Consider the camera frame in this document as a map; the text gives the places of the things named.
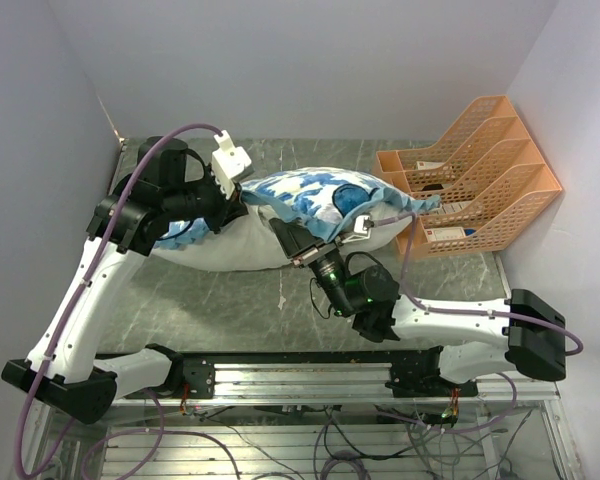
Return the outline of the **blue houndstooth bear pillowcase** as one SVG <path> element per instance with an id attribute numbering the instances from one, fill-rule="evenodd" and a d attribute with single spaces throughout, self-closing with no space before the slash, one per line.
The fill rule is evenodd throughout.
<path id="1" fill-rule="evenodd" d="M 380 203 L 396 208 L 397 216 L 373 221 L 373 227 L 399 221 L 411 212 L 432 212 L 441 204 L 437 195 L 417 199 L 369 173 L 334 167 L 307 167 L 248 180 L 242 184 L 242 201 L 246 207 L 270 206 L 277 215 L 274 219 L 289 223 L 305 216 L 336 222 L 330 218 L 353 217 Z"/>

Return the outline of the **white pillow insert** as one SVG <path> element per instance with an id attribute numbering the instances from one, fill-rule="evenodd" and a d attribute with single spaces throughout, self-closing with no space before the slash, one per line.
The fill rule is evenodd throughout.
<path id="1" fill-rule="evenodd" d="M 352 233 L 355 219 L 359 215 L 369 215 L 372 221 L 393 218 L 398 215 L 396 208 L 380 203 L 369 211 L 342 218 L 339 214 L 329 222 L 317 217 L 297 218 L 291 225 L 305 227 L 313 236 L 321 240 L 331 240 L 335 235 Z M 269 220 L 277 218 L 270 206 L 248 206 L 247 215 L 241 216 L 222 228 L 219 234 L 212 233 L 203 219 L 197 219 L 187 229 L 190 222 L 172 222 L 167 237 L 186 230 L 177 238 L 159 240 L 154 245 L 151 256 L 181 266 L 210 272 L 258 271 L 277 269 L 288 265 L 286 257 Z M 341 252 L 373 252 L 388 245 L 397 235 L 410 225 L 412 217 L 407 216 L 388 225 L 370 229 L 369 238 L 345 243 Z"/>

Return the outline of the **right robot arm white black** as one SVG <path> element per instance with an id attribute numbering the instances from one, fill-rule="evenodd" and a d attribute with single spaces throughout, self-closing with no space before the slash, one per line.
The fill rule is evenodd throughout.
<path id="1" fill-rule="evenodd" d="M 378 260 L 353 273 L 337 243 L 280 219 L 270 225 L 287 258 L 312 271 L 329 300 L 328 313 L 351 318 L 361 337 L 439 341 L 419 375 L 428 393 L 443 395 L 454 385 L 508 371 L 546 382 L 565 379 L 565 319 L 532 291 L 514 289 L 507 298 L 477 303 L 418 299 Z"/>

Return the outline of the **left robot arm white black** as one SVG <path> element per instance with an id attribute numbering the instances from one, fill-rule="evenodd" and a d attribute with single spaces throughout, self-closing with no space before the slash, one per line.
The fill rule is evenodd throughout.
<path id="1" fill-rule="evenodd" d="M 6 363 L 1 377 L 69 417 L 93 424 L 122 397 L 145 388 L 172 397 L 183 387 L 184 357 L 149 344 L 140 351 L 96 357 L 109 311 L 158 240 L 176 221 L 200 219 L 217 233 L 245 208 L 240 180 L 252 171 L 246 151 L 227 132 L 199 179 L 185 178 L 198 155 L 179 139 L 149 138 L 135 170 L 95 208 L 69 290 L 43 337 L 26 358 Z"/>

